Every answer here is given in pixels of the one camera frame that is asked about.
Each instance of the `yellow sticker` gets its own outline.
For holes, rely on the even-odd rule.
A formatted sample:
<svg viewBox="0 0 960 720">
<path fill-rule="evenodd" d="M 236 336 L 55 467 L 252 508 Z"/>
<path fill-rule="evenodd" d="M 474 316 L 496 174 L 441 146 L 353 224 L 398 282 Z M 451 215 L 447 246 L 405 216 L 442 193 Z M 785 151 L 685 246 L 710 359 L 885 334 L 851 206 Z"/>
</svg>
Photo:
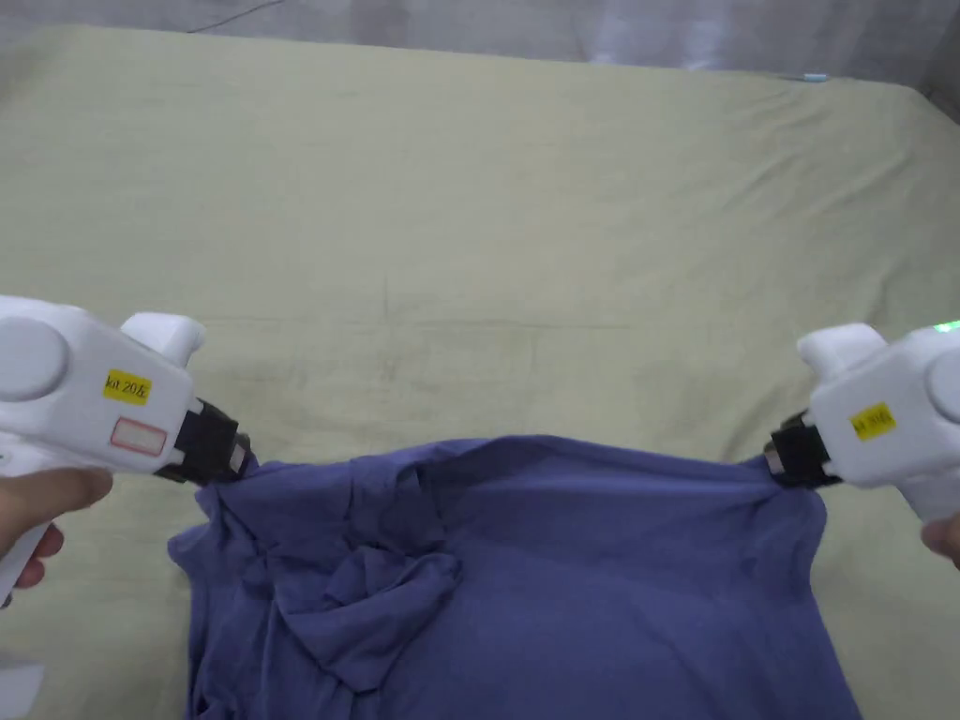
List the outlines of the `yellow sticker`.
<svg viewBox="0 0 960 720">
<path fill-rule="evenodd" d="M 111 370 L 104 385 L 104 397 L 128 402 L 130 405 L 146 405 L 154 383 L 146 377 L 131 375 L 122 370 Z"/>
<path fill-rule="evenodd" d="M 853 426 L 856 437 L 864 443 L 885 435 L 897 427 L 897 421 L 894 420 L 894 415 L 885 402 L 857 413 L 850 418 L 850 424 Z"/>
</svg>

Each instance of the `purple cloth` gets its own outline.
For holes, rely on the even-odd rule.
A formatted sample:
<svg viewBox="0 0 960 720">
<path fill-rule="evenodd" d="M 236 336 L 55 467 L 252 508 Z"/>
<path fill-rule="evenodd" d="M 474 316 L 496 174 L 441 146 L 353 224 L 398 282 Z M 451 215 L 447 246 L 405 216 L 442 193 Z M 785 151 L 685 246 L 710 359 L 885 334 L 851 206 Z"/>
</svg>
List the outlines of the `purple cloth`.
<svg viewBox="0 0 960 720">
<path fill-rule="evenodd" d="M 810 591 L 823 503 L 760 461 L 512 437 L 197 497 L 189 718 L 859 717 Z"/>
</svg>

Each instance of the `finger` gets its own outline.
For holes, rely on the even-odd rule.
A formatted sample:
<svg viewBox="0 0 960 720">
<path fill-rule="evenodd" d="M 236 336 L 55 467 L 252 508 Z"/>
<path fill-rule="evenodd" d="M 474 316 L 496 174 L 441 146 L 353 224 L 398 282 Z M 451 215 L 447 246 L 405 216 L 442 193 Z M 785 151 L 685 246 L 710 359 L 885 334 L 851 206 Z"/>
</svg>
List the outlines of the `finger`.
<svg viewBox="0 0 960 720">
<path fill-rule="evenodd" d="M 34 550 L 35 558 L 50 558 L 63 548 L 63 533 L 56 525 L 47 528 L 47 532 L 40 538 Z"/>
<path fill-rule="evenodd" d="M 23 572 L 20 573 L 20 578 L 16 581 L 14 587 L 32 588 L 43 580 L 44 574 L 46 574 L 46 568 L 43 567 L 43 563 L 37 558 L 31 558 L 24 566 Z"/>
<path fill-rule="evenodd" d="M 922 530 L 921 539 L 933 552 L 960 563 L 960 516 L 931 522 Z"/>
<path fill-rule="evenodd" d="M 89 507 L 110 492 L 103 470 L 57 469 L 0 481 L 0 527 L 19 538 L 44 522 Z"/>
</svg>

